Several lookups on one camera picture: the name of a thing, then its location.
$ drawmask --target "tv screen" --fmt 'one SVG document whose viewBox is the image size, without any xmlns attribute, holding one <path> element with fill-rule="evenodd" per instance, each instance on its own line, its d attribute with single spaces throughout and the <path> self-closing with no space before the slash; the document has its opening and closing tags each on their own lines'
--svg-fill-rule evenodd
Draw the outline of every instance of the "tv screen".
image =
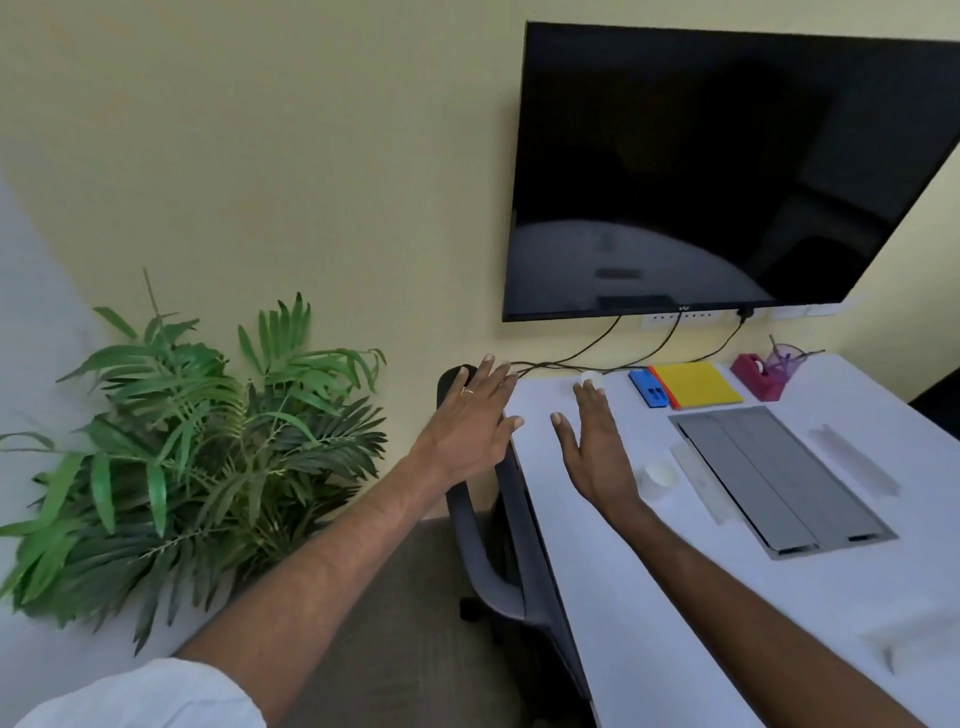
<svg viewBox="0 0 960 728">
<path fill-rule="evenodd" d="M 839 303 L 960 136 L 960 43 L 530 23 L 504 321 Z"/>
</svg>

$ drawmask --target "hand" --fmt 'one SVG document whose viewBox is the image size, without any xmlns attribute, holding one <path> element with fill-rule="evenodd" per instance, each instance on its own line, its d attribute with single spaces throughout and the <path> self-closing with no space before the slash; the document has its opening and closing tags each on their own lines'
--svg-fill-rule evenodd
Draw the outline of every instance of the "hand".
<svg viewBox="0 0 960 728">
<path fill-rule="evenodd" d="M 494 369 L 488 354 L 467 386 L 469 372 L 462 368 L 417 438 L 411 452 L 438 469 L 444 490 L 503 460 L 511 435 L 523 425 L 519 417 L 503 418 L 516 387 L 516 375 L 508 372 L 510 364 Z"/>
<path fill-rule="evenodd" d="M 574 384 L 573 394 L 580 408 L 580 445 L 570 422 L 560 412 L 550 415 L 550 421 L 557 430 L 573 485 L 613 524 L 618 516 L 629 516 L 645 505 L 636 490 L 634 471 L 616 431 L 606 393 L 588 380 L 583 386 Z"/>
</svg>

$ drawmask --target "palm plant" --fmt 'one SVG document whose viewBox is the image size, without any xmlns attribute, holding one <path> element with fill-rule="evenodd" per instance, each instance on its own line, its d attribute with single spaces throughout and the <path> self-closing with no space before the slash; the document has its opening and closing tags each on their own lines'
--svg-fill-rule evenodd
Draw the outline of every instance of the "palm plant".
<svg viewBox="0 0 960 728">
<path fill-rule="evenodd" d="M 139 588 L 139 651 L 168 581 L 168 624 L 188 591 L 209 609 L 225 575 L 242 582 L 268 569 L 376 476 L 383 420 L 357 395 L 386 360 L 380 350 L 306 351 L 311 310 L 299 293 L 292 307 L 260 311 L 259 352 L 238 328 L 256 372 L 247 381 L 227 373 L 222 353 L 181 341 L 197 319 L 172 321 L 154 303 L 140 335 L 112 309 L 94 310 L 127 341 L 62 378 L 92 373 L 107 396 L 109 411 L 84 428 L 92 448 L 57 450 L 37 432 L 0 436 L 38 445 L 11 450 L 62 454 L 34 478 L 45 488 L 36 518 L 0 527 L 23 537 L 0 597 L 12 593 L 15 610 L 61 626 L 99 627 Z"/>
</svg>

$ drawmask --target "yellow wall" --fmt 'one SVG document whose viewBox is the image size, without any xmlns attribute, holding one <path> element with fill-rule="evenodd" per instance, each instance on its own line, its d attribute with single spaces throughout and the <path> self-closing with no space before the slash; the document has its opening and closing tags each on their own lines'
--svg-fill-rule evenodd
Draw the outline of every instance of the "yellow wall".
<svg viewBox="0 0 960 728">
<path fill-rule="evenodd" d="M 960 38 L 955 0 L 6 0 L 0 165 L 91 304 L 237 323 L 301 290 L 317 344 L 384 349 L 391 459 L 445 368 L 575 351 L 607 320 L 499 322 L 526 19 Z M 779 339 L 902 397 L 960 365 L 960 158 L 840 316 Z M 731 352 L 761 347 L 747 326 Z M 678 333 L 657 360 L 727 328 Z M 626 319 L 588 359 L 661 334 Z"/>
</svg>

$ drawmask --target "white cup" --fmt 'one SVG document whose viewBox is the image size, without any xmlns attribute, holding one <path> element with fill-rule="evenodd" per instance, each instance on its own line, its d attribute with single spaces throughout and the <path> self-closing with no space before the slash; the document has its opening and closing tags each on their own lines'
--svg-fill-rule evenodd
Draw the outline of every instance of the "white cup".
<svg viewBox="0 0 960 728">
<path fill-rule="evenodd" d="M 643 467 L 636 488 L 644 500 L 657 500 L 680 485 L 680 474 L 667 460 L 654 460 Z"/>
</svg>

